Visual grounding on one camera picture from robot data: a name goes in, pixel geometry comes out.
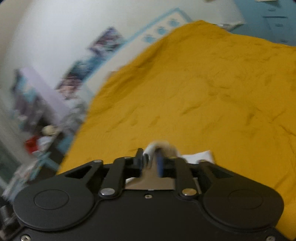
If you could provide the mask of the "blue wardrobe with drawers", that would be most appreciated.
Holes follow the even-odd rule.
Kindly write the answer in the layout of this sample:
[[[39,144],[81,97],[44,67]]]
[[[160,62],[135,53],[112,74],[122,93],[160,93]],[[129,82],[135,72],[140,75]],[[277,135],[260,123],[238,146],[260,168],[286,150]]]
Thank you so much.
[[[244,24],[234,33],[295,46],[295,1],[234,1]]]

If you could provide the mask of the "blue white desk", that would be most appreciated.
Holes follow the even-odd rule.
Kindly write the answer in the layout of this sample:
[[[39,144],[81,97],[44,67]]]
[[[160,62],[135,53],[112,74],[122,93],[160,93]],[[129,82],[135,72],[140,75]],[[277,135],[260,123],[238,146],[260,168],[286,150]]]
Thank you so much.
[[[33,162],[22,164],[16,169],[1,195],[3,199],[12,202],[26,186],[55,175],[70,149],[73,139],[74,133],[72,132],[57,132],[53,135],[29,139],[28,142],[33,144],[34,148],[34,151],[31,152]]]

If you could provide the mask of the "white long-sleeve printed shirt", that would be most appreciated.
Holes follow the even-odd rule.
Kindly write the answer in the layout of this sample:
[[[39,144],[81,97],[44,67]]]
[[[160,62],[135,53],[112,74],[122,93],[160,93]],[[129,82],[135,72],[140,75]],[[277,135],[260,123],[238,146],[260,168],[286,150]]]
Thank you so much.
[[[175,182],[172,178],[161,177],[161,160],[162,157],[181,157],[187,163],[199,164],[207,161],[215,163],[214,157],[210,150],[196,154],[182,155],[178,149],[167,141],[154,141],[144,150],[143,157],[145,169],[139,178],[129,178],[126,180],[126,189],[135,190],[171,190],[175,188]]]

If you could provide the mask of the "round beige lamp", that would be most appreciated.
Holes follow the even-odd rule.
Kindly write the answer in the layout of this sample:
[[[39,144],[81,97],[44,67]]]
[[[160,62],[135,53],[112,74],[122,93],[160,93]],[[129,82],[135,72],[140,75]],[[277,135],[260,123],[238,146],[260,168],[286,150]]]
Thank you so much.
[[[57,129],[53,125],[48,125],[42,128],[42,134],[44,136],[53,136],[56,134],[56,132],[57,132]]]

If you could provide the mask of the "white blue bed headboard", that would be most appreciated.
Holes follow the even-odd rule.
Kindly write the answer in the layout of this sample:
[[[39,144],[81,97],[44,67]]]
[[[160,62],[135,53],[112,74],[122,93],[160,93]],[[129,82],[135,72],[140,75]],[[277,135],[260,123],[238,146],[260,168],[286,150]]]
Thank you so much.
[[[83,83],[78,95],[86,102],[90,102],[103,85],[107,75],[125,66],[172,30],[191,21],[191,18],[179,8],[172,9],[157,17],[127,39],[115,53],[103,61]]]

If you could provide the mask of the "white blue wall shelf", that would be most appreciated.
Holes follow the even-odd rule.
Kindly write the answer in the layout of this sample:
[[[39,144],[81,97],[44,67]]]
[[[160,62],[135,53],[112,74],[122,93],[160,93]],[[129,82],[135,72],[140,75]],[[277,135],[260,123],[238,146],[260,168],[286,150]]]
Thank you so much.
[[[35,135],[41,122],[60,125],[70,111],[62,95],[49,87],[33,68],[18,69],[15,75],[16,81],[11,89],[15,104],[11,117],[21,132],[27,136]]]

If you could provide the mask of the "blue nightstand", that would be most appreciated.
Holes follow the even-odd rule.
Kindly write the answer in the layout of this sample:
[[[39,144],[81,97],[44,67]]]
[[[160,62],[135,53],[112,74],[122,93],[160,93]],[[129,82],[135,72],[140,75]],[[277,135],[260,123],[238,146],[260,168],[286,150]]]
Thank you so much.
[[[231,32],[232,30],[235,30],[236,28],[239,28],[242,25],[244,25],[244,23],[241,21],[237,21],[234,23],[218,23],[218,24],[216,24],[216,26],[218,26],[228,32]]]

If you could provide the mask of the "mustard yellow quilt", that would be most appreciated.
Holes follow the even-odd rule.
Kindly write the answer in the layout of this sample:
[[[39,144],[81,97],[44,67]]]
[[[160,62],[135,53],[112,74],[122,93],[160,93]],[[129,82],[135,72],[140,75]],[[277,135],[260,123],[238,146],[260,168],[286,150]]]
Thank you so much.
[[[277,229],[295,238],[295,47],[204,21],[175,29],[105,82],[60,172],[159,140],[274,188]]]

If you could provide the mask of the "anime wall posters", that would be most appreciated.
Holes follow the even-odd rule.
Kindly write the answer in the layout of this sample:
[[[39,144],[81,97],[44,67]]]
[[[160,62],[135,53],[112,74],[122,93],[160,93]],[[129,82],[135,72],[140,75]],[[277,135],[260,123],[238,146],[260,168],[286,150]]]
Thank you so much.
[[[88,47],[88,54],[77,60],[63,76],[56,90],[65,100],[75,99],[86,79],[107,61],[123,44],[125,39],[114,27],[107,28]]]

